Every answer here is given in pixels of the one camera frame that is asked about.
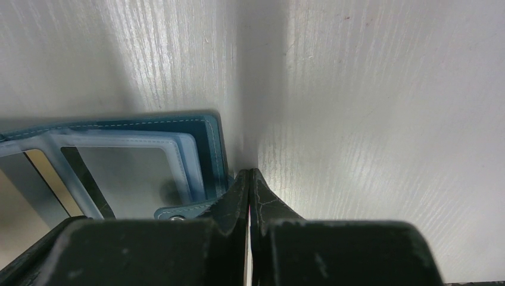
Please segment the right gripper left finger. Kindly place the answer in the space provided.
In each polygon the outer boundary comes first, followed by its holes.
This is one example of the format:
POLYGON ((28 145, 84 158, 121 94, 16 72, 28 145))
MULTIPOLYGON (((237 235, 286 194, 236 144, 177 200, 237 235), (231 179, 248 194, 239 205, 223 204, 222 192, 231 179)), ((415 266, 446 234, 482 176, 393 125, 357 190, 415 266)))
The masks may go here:
POLYGON ((244 285, 248 183, 192 219, 70 217, 1 270, 2 285, 244 285))

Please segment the blue leather card holder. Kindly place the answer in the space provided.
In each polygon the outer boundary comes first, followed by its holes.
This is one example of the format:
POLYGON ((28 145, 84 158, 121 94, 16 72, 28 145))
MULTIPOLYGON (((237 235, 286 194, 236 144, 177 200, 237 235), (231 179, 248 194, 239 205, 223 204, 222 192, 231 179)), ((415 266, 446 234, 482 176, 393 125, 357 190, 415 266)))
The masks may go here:
POLYGON ((28 211, 49 227, 70 217, 24 151, 44 152, 84 216, 192 219, 227 190, 218 120, 210 114, 88 120, 1 134, 1 191, 20 194, 8 217, 28 211))

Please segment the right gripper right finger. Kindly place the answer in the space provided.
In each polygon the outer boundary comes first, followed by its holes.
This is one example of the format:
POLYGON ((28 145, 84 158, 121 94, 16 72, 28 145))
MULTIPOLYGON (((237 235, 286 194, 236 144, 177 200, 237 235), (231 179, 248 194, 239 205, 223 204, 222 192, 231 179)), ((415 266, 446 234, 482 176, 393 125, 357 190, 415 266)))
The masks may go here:
POLYGON ((253 285, 442 285, 428 243, 395 220, 307 220, 249 179, 253 285))

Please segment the gold credit card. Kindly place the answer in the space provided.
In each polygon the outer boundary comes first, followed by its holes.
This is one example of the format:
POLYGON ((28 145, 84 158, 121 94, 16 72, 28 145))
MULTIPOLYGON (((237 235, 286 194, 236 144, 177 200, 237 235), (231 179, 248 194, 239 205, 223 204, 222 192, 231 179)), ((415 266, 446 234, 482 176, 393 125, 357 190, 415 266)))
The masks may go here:
POLYGON ((64 210, 72 217, 83 215, 82 210, 44 152, 39 149, 31 149, 24 151, 24 154, 55 195, 58 202, 63 206, 64 210))

